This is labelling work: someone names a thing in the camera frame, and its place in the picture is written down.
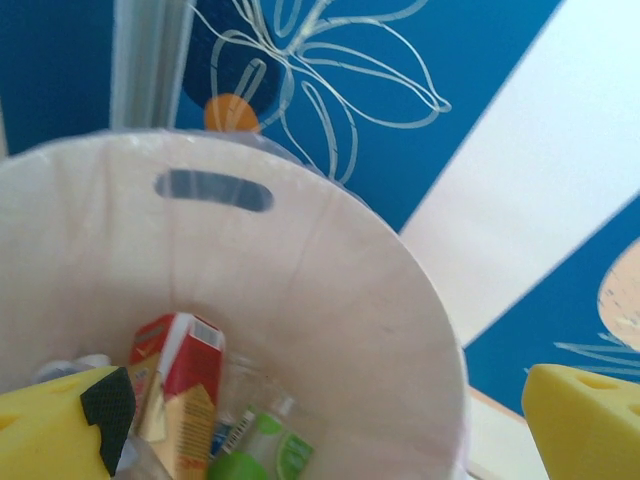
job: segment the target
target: juice carton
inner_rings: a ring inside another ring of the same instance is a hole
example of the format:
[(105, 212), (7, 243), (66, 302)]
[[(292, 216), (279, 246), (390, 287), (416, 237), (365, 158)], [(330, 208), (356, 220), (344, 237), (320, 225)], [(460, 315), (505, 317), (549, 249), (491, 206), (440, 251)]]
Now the juice carton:
[(129, 359), (134, 432), (174, 480), (204, 476), (225, 348), (223, 333), (189, 313), (139, 329)]

